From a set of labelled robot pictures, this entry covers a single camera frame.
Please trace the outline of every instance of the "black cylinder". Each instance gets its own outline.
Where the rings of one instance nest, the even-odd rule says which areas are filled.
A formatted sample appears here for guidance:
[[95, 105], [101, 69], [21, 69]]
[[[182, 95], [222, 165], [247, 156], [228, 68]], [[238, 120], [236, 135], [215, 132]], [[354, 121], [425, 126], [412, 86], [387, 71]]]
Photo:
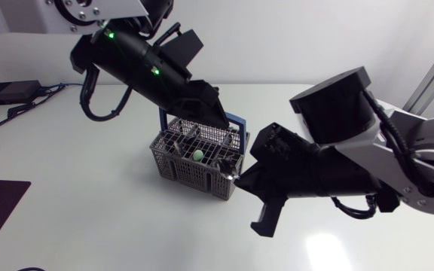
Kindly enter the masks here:
[[318, 84], [291, 99], [318, 144], [341, 142], [366, 131], [374, 115], [362, 92], [370, 84], [360, 67]]
[[187, 78], [125, 22], [111, 21], [93, 38], [93, 62], [164, 110], [178, 99]]

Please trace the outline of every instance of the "dishwasher basket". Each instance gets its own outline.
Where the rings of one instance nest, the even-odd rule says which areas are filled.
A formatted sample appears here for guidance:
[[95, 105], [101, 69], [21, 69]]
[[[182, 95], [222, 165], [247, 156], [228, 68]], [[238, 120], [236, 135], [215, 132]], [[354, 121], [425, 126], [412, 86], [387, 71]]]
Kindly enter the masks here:
[[[219, 174], [216, 161], [227, 159], [240, 174], [249, 134], [244, 119], [229, 113], [226, 115], [239, 129], [232, 126], [218, 129], [178, 117], [167, 123], [167, 113], [160, 109], [161, 131], [150, 145], [160, 175], [221, 199], [229, 199], [234, 192], [234, 182]], [[203, 152], [200, 161], [192, 158], [196, 150]]]

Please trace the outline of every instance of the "basket handle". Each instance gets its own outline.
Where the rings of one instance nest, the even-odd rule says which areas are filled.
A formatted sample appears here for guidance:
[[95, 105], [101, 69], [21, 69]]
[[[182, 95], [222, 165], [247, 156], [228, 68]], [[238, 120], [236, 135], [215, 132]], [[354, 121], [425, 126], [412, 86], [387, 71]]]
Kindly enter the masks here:
[[[161, 131], [165, 131], [169, 129], [169, 124], [167, 121], [167, 112], [162, 108], [158, 108], [158, 112], [160, 114], [160, 129]], [[229, 119], [229, 122], [238, 125], [239, 127], [239, 137], [240, 137], [240, 146], [239, 153], [245, 154], [246, 152], [246, 143], [247, 143], [247, 125], [246, 120], [241, 117], [238, 117], [234, 114], [225, 112], [225, 116]]]

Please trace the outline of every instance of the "power adapter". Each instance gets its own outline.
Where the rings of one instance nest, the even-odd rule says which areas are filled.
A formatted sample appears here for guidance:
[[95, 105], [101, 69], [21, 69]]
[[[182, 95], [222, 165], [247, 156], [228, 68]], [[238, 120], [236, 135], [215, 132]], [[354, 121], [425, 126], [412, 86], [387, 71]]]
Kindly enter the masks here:
[[0, 105], [30, 103], [38, 96], [40, 88], [37, 80], [0, 83]]

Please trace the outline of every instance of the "black cable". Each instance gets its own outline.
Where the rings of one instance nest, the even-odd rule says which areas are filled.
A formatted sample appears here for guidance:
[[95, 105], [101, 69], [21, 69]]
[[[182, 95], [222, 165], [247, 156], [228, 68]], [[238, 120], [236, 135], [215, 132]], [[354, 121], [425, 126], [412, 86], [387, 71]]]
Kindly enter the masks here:
[[28, 268], [20, 269], [18, 271], [44, 271], [44, 270], [38, 267], [28, 267]]
[[335, 196], [332, 196], [331, 199], [336, 207], [338, 207], [342, 212], [344, 212], [346, 215], [349, 215], [352, 218], [368, 219], [368, 218], [372, 218], [374, 214], [376, 214], [376, 200], [374, 198], [374, 195], [366, 196], [366, 203], [368, 203], [368, 207], [369, 207], [368, 210], [356, 210], [347, 207], [343, 203], [341, 203], [339, 199]]
[[132, 87], [128, 87], [124, 96], [121, 98], [118, 107], [106, 116], [96, 116], [90, 109], [90, 100], [93, 92], [95, 91], [96, 81], [98, 80], [99, 69], [95, 65], [90, 65], [87, 69], [87, 75], [84, 79], [83, 87], [80, 93], [81, 109], [87, 117], [95, 121], [107, 121], [117, 117], [127, 104], [128, 98], [132, 93]]
[[381, 131], [387, 139], [387, 142], [390, 143], [393, 153], [395, 154], [395, 157], [406, 177], [418, 186], [418, 189], [423, 195], [434, 196], [434, 187], [425, 179], [424, 175], [418, 168], [416, 161], [414, 161], [414, 150], [408, 148], [406, 141], [403, 139], [391, 119], [386, 115], [384, 108], [376, 102], [372, 94], [369, 91], [364, 90], [363, 95], [373, 109], [373, 112], [380, 119]]
[[43, 100], [41, 100], [40, 102], [35, 103], [33, 106], [28, 107], [26, 110], [22, 110], [22, 111], [17, 111], [17, 112], [13, 112], [13, 114], [11, 116], [8, 116], [8, 118], [0, 121], [0, 126], [7, 123], [10, 120], [13, 120], [16, 117], [19, 117], [22, 114], [25, 114], [26, 112], [31, 111], [32, 109], [38, 107], [39, 105], [44, 104], [45, 102], [47, 102], [49, 99], [51, 99], [53, 96], [55, 96], [56, 94], [58, 94], [61, 90], [63, 90], [68, 84], [59, 84], [57, 85], [58, 88], [54, 91], [50, 91], [46, 98], [44, 98]]

